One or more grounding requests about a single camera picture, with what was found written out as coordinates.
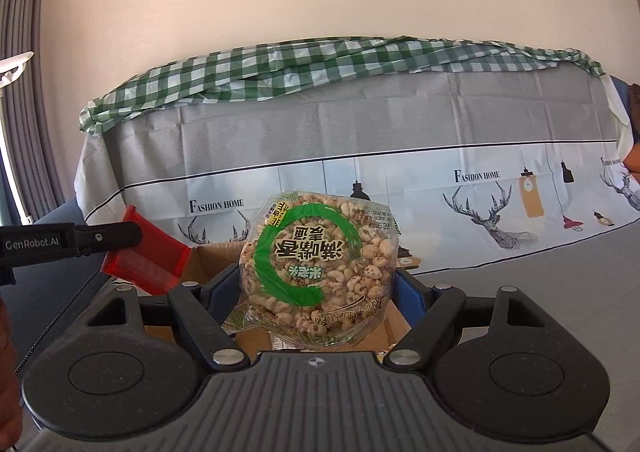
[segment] plastic snack bag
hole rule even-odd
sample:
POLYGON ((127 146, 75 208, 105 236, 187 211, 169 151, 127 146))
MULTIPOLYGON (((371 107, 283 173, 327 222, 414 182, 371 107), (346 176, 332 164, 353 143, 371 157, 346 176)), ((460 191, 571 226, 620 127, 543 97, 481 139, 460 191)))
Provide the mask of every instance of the plastic snack bag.
POLYGON ((245 327, 300 348, 360 342, 391 297, 398 234, 388 207, 289 192, 268 198, 240 255, 245 327))

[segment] deer print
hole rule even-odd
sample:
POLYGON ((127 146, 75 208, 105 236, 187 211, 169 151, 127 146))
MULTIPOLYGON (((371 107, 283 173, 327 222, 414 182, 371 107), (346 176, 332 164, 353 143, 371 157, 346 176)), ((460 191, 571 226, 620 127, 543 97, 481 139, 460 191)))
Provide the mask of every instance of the deer print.
POLYGON ((511 187, 509 187, 509 193, 507 194, 497 181, 495 184, 500 189, 500 201, 496 201, 493 195, 491 196, 491 199, 494 201, 494 206, 489 210, 489 217, 487 219, 481 218, 478 212, 469 207, 468 198, 466 200, 465 207, 460 206, 458 203, 458 193, 460 192, 461 187, 458 187, 455 191, 451 201, 449 201, 447 196, 443 194, 444 201, 446 201, 447 205, 449 205, 458 214, 469 216, 473 223, 483 226, 484 229, 489 232, 489 235, 494 239, 494 241, 498 243, 500 248, 504 248, 505 250, 514 250, 535 245, 538 242, 538 237, 535 234, 530 232, 504 232, 498 228, 498 222, 500 221, 498 212, 509 204, 509 200, 511 199, 511 187))
POLYGON ((629 181, 631 180, 630 172, 626 172, 622 176, 622 188, 616 187, 616 185, 613 184, 613 182, 609 178, 607 178, 604 173, 602 173, 600 177, 602 178, 604 183, 613 188, 613 190, 615 190, 618 194, 622 194, 624 197, 626 197, 626 200, 633 208, 635 208, 636 210, 640 210, 640 190, 632 192, 629 188, 629 181))
MULTIPOLYGON (((242 219, 244 219, 244 230, 242 230, 242 232, 238 236, 238 230, 236 229, 236 226, 233 225, 234 236, 231 239, 229 239, 229 242, 231 243, 240 243, 242 241, 246 241, 246 239, 249 237, 249 232, 251 231, 251 223, 249 222, 249 220, 246 217, 244 217, 244 214, 242 214, 242 212, 238 211, 238 213, 242 216, 242 219)), ((178 225, 178 228, 180 229, 180 232, 182 233, 182 235, 186 237, 189 241, 194 243, 195 245, 209 245, 211 244, 211 241, 207 239, 206 228, 202 229, 202 235, 195 234, 193 232, 193 224, 196 222, 197 218, 198 217, 196 216, 191 220, 191 223, 189 223, 189 225, 187 226, 186 233, 184 232, 184 230, 180 225, 178 225)))

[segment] green and white checkered fabric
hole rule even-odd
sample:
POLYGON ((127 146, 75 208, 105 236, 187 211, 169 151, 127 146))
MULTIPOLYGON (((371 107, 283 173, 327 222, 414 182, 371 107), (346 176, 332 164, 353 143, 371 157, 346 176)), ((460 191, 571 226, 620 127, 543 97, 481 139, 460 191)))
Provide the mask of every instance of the green and white checkered fabric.
POLYGON ((325 38, 258 44, 153 68, 87 104, 80 130, 104 133, 146 112, 186 104, 268 100, 352 78, 401 71, 531 71, 573 62, 594 76, 600 63, 572 48, 447 39, 325 38))

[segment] gray curtain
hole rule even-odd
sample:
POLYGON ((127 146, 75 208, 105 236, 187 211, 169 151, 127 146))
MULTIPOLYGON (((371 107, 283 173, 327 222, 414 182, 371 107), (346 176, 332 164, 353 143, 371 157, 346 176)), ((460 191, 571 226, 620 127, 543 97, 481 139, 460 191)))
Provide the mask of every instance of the gray curtain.
POLYGON ((2 121, 28 215, 39 219, 63 203, 40 79, 40 0, 0 0, 0 58, 35 53, 22 76, 4 88, 2 121))

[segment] red container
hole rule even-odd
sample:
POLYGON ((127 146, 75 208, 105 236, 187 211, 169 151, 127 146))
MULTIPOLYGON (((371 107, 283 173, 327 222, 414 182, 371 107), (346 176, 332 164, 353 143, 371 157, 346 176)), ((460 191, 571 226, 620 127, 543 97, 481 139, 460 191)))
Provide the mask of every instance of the red container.
POLYGON ((180 284, 191 248, 163 232, 127 207, 123 221, 133 221, 142 230, 142 240, 134 248, 107 253, 102 271, 129 281, 152 295, 164 295, 180 284))

